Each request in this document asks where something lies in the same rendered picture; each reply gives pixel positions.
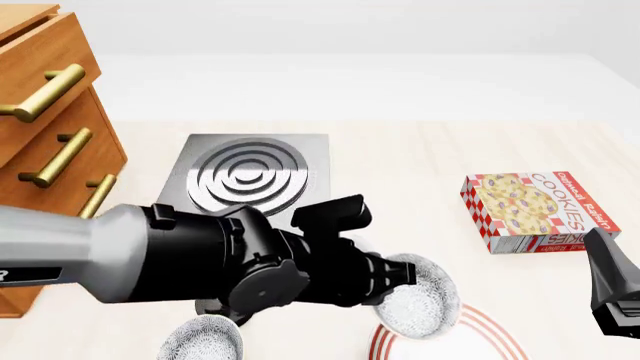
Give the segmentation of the white plate with red rings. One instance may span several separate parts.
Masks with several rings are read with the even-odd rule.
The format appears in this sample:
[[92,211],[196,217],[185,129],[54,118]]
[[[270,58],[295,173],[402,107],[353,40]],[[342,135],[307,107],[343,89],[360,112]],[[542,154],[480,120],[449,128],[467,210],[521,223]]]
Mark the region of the white plate with red rings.
[[470,305],[462,305],[459,321],[445,335],[414,341],[378,326],[368,345],[367,360],[531,360],[499,323]]

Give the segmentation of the black patterned bowl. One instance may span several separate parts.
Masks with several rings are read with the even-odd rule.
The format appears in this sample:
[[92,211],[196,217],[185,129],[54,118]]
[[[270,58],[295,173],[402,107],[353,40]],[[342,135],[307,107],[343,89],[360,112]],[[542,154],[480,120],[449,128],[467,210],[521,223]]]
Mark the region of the black patterned bowl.
[[221,315],[201,315],[175,329],[156,360],[243,360],[238,326]]
[[417,254],[393,254],[388,259],[414,264],[416,284],[396,287],[374,307],[387,329],[404,338],[426,340],[456,325],[461,300],[454,281],[441,266]]

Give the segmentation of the flat black stove plate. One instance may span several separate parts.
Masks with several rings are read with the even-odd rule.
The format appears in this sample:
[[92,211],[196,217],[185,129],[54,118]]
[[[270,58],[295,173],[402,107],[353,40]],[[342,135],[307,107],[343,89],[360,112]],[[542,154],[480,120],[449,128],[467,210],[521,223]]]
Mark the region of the flat black stove plate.
[[157,201],[203,214],[247,204],[290,231],[295,209],[330,198],[325,134],[191,134]]

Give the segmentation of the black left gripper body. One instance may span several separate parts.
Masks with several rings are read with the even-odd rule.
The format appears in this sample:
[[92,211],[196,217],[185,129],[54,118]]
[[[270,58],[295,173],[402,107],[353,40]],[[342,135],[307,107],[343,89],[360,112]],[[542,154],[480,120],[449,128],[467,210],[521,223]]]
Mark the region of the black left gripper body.
[[416,284],[412,263],[360,252],[351,267],[349,305],[380,305],[396,287]]

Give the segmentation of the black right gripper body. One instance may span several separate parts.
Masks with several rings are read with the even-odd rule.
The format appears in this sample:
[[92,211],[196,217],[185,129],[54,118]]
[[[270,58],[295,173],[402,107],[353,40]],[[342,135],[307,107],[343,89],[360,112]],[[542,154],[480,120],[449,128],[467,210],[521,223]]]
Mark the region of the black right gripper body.
[[603,335],[640,338],[640,290],[592,294],[591,309]]

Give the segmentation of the wooden drawer, open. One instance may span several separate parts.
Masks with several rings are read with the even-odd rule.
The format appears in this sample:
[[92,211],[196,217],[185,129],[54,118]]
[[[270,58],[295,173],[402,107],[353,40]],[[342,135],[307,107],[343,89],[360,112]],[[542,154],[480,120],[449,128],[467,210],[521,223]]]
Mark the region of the wooden drawer, open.
[[74,13],[55,4],[0,5],[0,104],[17,105],[47,83],[46,71],[81,65],[85,76],[34,122],[0,116],[3,167],[101,75]]

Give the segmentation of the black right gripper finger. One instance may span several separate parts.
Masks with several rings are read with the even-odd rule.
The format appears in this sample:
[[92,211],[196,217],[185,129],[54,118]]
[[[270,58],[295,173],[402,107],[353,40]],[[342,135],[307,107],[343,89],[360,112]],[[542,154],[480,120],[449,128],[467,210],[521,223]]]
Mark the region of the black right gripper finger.
[[640,301],[640,267],[601,228],[584,237],[593,301]]

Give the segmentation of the printed cookies box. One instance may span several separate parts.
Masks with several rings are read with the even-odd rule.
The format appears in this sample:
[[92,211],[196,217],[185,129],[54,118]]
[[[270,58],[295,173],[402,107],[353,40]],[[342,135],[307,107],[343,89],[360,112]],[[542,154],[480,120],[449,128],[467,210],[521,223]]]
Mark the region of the printed cookies box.
[[460,196],[491,254],[584,251],[595,227],[621,233],[567,171],[469,175]]

